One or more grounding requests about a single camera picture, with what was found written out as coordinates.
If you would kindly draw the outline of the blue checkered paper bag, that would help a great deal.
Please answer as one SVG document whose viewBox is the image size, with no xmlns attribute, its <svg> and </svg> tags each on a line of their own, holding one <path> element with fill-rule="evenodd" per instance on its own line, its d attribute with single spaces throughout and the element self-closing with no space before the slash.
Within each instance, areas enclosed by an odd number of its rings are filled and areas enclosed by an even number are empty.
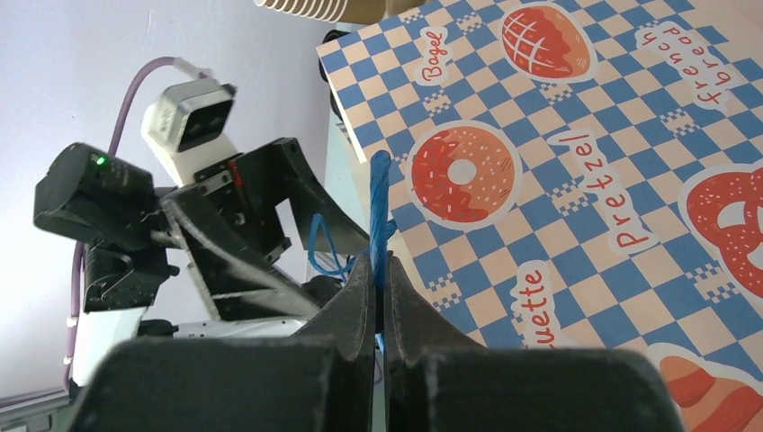
<svg viewBox="0 0 763 432">
<path fill-rule="evenodd" d="M 759 10 L 434 1 L 318 55 L 457 328 L 643 353 L 686 430 L 761 430 Z"/>
</svg>

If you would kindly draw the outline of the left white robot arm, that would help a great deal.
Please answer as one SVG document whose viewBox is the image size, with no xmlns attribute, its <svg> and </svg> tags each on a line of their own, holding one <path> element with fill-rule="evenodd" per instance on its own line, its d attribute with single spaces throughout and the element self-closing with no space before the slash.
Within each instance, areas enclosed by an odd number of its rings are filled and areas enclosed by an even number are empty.
<svg viewBox="0 0 763 432">
<path fill-rule="evenodd" d="M 276 211 L 281 203 L 290 204 L 310 253 L 354 256 L 369 242 L 314 176 L 296 139 L 247 153 L 226 137 L 153 150 L 173 186 L 157 187 L 148 171 L 74 143 L 35 189 L 34 225 L 77 243 L 72 284 L 79 311 L 69 320 L 75 336 L 66 356 L 77 387 L 89 384 L 113 347 L 152 330 L 188 338 L 272 336 L 277 320 L 293 331 L 312 317 L 331 291 L 295 282 L 276 267 L 291 245 Z M 159 287 L 179 273 L 168 262 L 171 249 L 188 256 L 210 321 L 145 322 Z"/>
</svg>

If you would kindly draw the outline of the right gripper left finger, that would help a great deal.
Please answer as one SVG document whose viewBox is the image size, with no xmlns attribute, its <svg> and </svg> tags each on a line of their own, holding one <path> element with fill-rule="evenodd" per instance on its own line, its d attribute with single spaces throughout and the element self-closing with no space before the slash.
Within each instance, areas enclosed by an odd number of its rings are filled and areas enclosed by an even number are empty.
<svg viewBox="0 0 763 432">
<path fill-rule="evenodd" d="M 289 337 L 141 337 L 116 346 L 70 431 L 368 431 L 375 294 L 367 255 Z"/>
</svg>

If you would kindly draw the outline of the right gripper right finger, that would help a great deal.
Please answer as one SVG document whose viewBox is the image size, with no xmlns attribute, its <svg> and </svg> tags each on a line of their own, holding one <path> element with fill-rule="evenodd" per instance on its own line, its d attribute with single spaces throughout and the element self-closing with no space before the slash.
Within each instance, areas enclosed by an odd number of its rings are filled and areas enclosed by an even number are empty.
<svg viewBox="0 0 763 432">
<path fill-rule="evenodd" d="M 413 288 L 390 256 L 384 290 L 390 431 L 680 431 L 656 368 L 627 350 L 488 349 Z"/>
</svg>

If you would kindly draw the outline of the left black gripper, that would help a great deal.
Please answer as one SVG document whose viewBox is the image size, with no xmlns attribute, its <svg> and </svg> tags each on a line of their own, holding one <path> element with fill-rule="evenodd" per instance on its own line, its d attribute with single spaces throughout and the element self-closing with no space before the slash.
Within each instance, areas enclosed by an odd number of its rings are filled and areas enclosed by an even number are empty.
<svg viewBox="0 0 763 432">
<path fill-rule="evenodd" d="M 356 255 L 369 236 L 324 189 L 295 138 L 282 138 L 198 172 L 160 204 L 216 319 L 315 316 L 319 307 L 275 263 L 290 245 L 275 210 L 286 197 L 302 244 L 323 217 L 314 250 Z"/>
</svg>

